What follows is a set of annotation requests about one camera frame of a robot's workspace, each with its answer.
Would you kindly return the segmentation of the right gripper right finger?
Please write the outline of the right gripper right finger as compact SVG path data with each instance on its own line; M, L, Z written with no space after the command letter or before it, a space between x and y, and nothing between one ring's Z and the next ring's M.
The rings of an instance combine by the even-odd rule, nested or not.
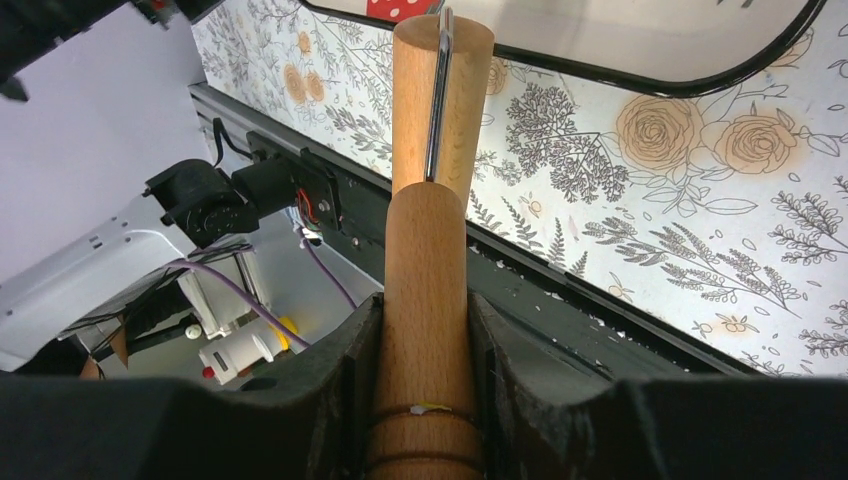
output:
M479 294L468 325L489 479L843 479L840 379L602 380Z

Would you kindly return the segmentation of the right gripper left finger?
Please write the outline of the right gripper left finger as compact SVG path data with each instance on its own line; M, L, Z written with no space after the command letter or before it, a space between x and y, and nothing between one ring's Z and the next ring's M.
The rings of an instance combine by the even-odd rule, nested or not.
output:
M1 379L5 479L360 479L383 297L236 391L169 378Z

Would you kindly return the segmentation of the strawberry print tray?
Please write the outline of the strawberry print tray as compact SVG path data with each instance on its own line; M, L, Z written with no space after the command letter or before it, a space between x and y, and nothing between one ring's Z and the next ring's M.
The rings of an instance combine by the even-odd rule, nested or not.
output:
M689 98L736 85L783 55L822 1L308 1L391 30L450 7L489 27L500 57L626 90Z

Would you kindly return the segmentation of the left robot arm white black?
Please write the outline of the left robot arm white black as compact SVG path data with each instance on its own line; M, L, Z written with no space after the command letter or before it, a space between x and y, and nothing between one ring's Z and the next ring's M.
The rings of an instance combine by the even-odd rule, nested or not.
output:
M22 69L124 5L167 26L175 14L194 23L223 2L1 1L1 96L26 102ZM87 237L1 284L1 370L23 366L66 327L160 269L206 271L232 284L189 258L293 207L298 174L309 172L292 155L242 153L261 160L231 175L200 159L176 163ZM327 177L319 171L309 174Z

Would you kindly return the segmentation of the wooden dough roller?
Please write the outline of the wooden dough roller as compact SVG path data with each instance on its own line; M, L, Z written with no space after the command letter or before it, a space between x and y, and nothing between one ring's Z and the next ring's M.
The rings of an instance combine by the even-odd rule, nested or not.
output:
M392 198L369 479L484 475L465 218L493 47L488 27L449 7L393 31Z

